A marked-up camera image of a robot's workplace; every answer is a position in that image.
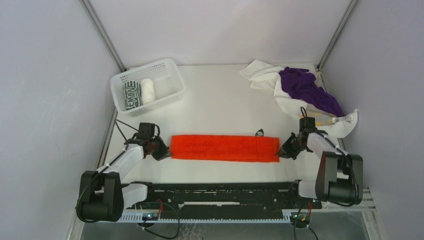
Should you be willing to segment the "orange towel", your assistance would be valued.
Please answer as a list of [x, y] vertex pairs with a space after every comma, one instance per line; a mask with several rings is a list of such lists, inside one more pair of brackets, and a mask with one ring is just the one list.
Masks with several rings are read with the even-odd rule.
[[173, 159], [278, 163], [277, 137], [246, 135], [174, 135], [170, 142]]

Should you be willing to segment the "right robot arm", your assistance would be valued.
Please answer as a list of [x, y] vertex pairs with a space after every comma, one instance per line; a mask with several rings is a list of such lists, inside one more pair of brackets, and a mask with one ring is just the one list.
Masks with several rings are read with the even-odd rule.
[[359, 205], [363, 199], [363, 158], [333, 143], [328, 134], [316, 127], [313, 117], [299, 120], [299, 132], [291, 133], [277, 156], [296, 160], [301, 152], [319, 159], [315, 180], [296, 180], [289, 203], [302, 208], [309, 200], [329, 202], [342, 207]]

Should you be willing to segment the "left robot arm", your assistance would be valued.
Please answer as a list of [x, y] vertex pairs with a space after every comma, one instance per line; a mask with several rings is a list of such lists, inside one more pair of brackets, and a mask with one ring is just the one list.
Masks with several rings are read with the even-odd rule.
[[75, 212], [80, 221], [96, 223], [117, 222], [123, 211], [136, 203], [149, 209], [157, 196], [149, 189], [151, 182], [124, 182], [124, 178], [146, 156], [160, 161], [171, 154], [160, 137], [155, 123], [141, 122], [130, 138], [125, 138], [121, 152], [96, 170], [85, 171], [80, 178]]

